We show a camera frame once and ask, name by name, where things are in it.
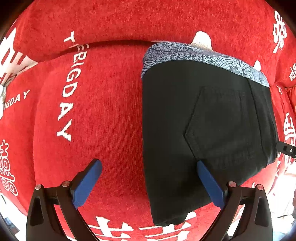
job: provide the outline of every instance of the blue clamp pad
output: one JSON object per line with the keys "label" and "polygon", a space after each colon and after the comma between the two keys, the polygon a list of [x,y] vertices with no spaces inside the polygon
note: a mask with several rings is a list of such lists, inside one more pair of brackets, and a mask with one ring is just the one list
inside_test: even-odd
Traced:
{"label": "blue clamp pad", "polygon": [[102,163],[98,159],[93,159],[83,172],[80,172],[76,175],[79,183],[75,185],[75,189],[72,189],[72,203],[76,209],[84,205],[94,185],[99,179],[101,172]]}
{"label": "blue clamp pad", "polygon": [[225,193],[202,161],[197,162],[197,174],[215,206],[223,208]]}

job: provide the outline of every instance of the white chinese character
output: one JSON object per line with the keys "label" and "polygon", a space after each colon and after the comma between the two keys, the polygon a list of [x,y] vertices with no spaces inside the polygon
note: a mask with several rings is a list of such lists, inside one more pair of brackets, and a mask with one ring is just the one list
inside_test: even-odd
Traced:
{"label": "white chinese character", "polygon": [[293,68],[291,68],[291,74],[289,75],[289,78],[291,81],[293,81],[294,79],[296,79],[296,63],[293,64]]}
{"label": "white chinese character", "polygon": [[109,228],[109,226],[108,226],[108,222],[110,222],[110,220],[103,218],[103,217],[96,217],[96,219],[99,224],[99,227],[89,225],[90,228],[101,230],[102,234],[95,233],[96,236],[110,237],[110,238],[121,238],[121,241],[126,241],[124,239],[130,238],[130,236],[126,233],[121,233],[119,237],[113,236],[111,233],[111,231],[133,231],[133,228],[131,226],[129,226],[128,224],[122,223],[122,226],[120,229],[114,229],[114,228]]}
{"label": "white chinese character", "polygon": [[14,185],[15,176],[10,172],[10,163],[7,152],[8,148],[8,143],[3,140],[0,145],[0,178],[4,189],[10,191],[15,196],[18,196],[17,189]]}
{"label": "white chinese character", "polygon": [[8,38],[4,38],[0,45],[0,84],[7,86],[16,76],[38,64],[28,56],[23,58],[23,53],[13,49],[16,29]]}
{"label": "white chinese character", "polygon": [[[70,239],[71,241],[76,241],[76,239],[73,239],[73,238],[71,238],[69,236],[67,236],[67,238]],[[98,240],[99,241],[111,241],[111,240],[105,240],[105,239],[99,239],[99,238],[98,238]]]}
{"label": "white chinese character", "polygon": [[286,26],[283,22],[283,18],[279,15],[277,11],[274,11],[274,17],[276,19],[276,23],[274,23],[274,42],[277,43],[276,47],[274,48],[274,53],[277,52],[278,47],[280,49],[284,46],[284,39],[287,37]]}
{"label": "white chinese character", "polygon": [[283,92],[282,92],[282,90],[281,90],[281,87],[279,87],[278,85],[276,85],[276,86],[277,86],[277,88],[279,89],[280,94],[282,95]]}
{"label": "white chinese character", "polygon": [[279,171],[280,171],[280,164],[281,161],[277,160],[277,164],[276,164],[276,177],[279,177]]}
{"label": "white chinese character", "polygon": [[[190,213],[188,213],[185,220],[189,220],[189,219],[192,219],[194,217],[196,217],[196,213],[195,212],[190,212]],[[189,228],[189,227],[191,227],[191,224],[189,224],[188,222],[185,222],[180,229],[175,229],[175,226],[173,224],[170,224],[169,226],[166,226],[166,227],[153,226],[153,227],[145,227],[145,228],[139,228],[139,229],[140,230],[148,230],[148,229],[159,229],[159,228],[161,228],[163,230],[161,233],[158,233],[158,234],[145,235],[146,238],[160,236],[160,235],[169,234],[169,233],[173,233],[173,232],[182,230],[177,235],[169,236],[169,237],[166,237],[166,238],[160,238],[160,239],[147,239],[147,241],[159,241],[159,240],[170,239],[170,238],[173,238],[173,237],[178,237],[177,241],[184,241],[185,239],[187,239],[187,235],[189,234],[189,231],[184,231],[183,229],[186,229],[186,228]]]}
{"label": "white chinese character", "polygon": [[[286,118],[285,118],[285,122],[284,122],[284,135],[285,135],[285,143],[295,146],[296,133],[295,133],[293,121],[292,121],[292,118],[291,118],[289,112],[286,114]],[[286,167],[291,165],[292,157],[285,155],[284,158],[285,158]]]}

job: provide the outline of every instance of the red couch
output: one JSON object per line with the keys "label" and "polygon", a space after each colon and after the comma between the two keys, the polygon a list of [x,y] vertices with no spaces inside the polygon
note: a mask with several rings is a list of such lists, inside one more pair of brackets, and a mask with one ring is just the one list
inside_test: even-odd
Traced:
{"label": "red couch", "polygon": [[[0,120],[4,195],[26,214],[36,184],[60,185],[98,158],[102,175],[79,210],[100,240],[200,238],[219,212],[213,204],[189,213],[184,224],[153,225],[141,137],[146,50],[153,41],[190,44],[198,31],[206,34],[194,44],[266,75],[279,139],[295,145],[286,88],[296,84],[296,39],[264,0],[36,0],[0,47],[0,83],[7,86]],[[244,186],[261,183],[269,192],[293,161],[279,155]]]}

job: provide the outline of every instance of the back pocket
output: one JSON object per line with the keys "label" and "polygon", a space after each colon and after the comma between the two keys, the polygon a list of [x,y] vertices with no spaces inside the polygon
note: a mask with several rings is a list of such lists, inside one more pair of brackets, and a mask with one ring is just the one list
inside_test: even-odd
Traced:
{"label": "back pocket", "polygon": [[[249,177],[262,166],[254,163],[258,152],[265,161],[251,93],[202,87],[185,139],[195,158],[204,159],[213,170],[245,171]],[[249,168],[255,170],[241,170],[246,162],[253,162]]]}

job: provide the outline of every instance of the red cushion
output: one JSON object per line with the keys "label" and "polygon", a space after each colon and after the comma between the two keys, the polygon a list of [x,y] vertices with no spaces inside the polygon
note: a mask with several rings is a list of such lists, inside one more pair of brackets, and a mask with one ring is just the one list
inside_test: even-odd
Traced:
{"label": "red cushion", "polygon": [[[274,15],[263,0],[211,4],[193,0],[118,4],[35,0],[6,35],[8,38],[16,28],[13,48],[24,53],[23,57],[47,62],[20,74],[7,87],[6,101],[27,89],[30,92],[26,99],[9,106],[0,120],[18,190],[18,196],[4,190],[5,194],[25,212],[35,184],[59,185],[71,180],[92,158],[98,158],[103,173],[80,208],[97,237],[200,238],[219,211],[213,204],[190,213],[186,224],[160,228],[152,223],[142,171],[141,135],[142,58],[152,43],[139,40],[191,43],[197,31],[204,31],[211,37],[213,50],[252,66],[259,60],[262,72],[273,84],[280,73],[279,57],[295,39],[287,28],[283,48],[273,53],[277,46]],[[75,41],[69,38],[72,31]],[[75,44],[84,45],[68,49]],[[9,54],[5,58],[7,51],[2,51],[6,63],[12,59]],[[20,58],[24,67],[26,63],[34,65],[33,61],[22,62]],[[15,75],[17,67],[19,64],[1,71]],[[284,86],[279,87],[283,95],[276,85],[271,87],[271,94],[279,137],[285,140],[286,113],[293,123],[295,116]],[[288,117],[285,126],[291,126],[291,119]],[[262,183],[268,192],[277,167],[277,162],[269,165],[244,185]],[[62,225],[72,236],[65,222]]]}
{"label": "red cushion", "polygon": [[279,56],[275,83],[284,87],[296,85],[296,38],[287,38]]}
{"label": "red cushion", "polygon": [[286,91],[295,114],[296,113],[296,86],[293,86],[291,88],[286,88]]}

